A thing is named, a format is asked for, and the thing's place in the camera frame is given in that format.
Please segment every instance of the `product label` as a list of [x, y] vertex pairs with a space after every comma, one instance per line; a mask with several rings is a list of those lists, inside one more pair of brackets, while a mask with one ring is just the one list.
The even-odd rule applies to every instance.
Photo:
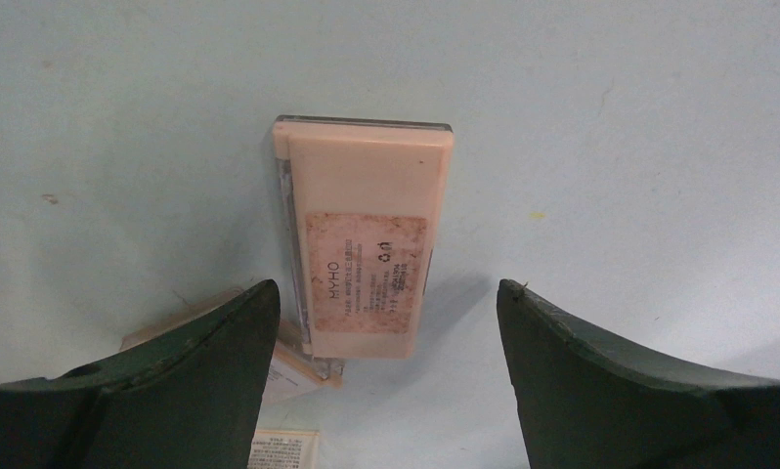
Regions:
[[274, 404], [318, 388], [319, 385], [315, 381], [278, 357], [272, 357], [269, 375], [266, 377], [266, 387], [263, 390], [263, 404]]
[[317, 458], [317, 432], [256, 430], [248, 469], [312, 469]]
[[420, 217], [307, 215], [315, 329], [407, 332], [426, 232]]

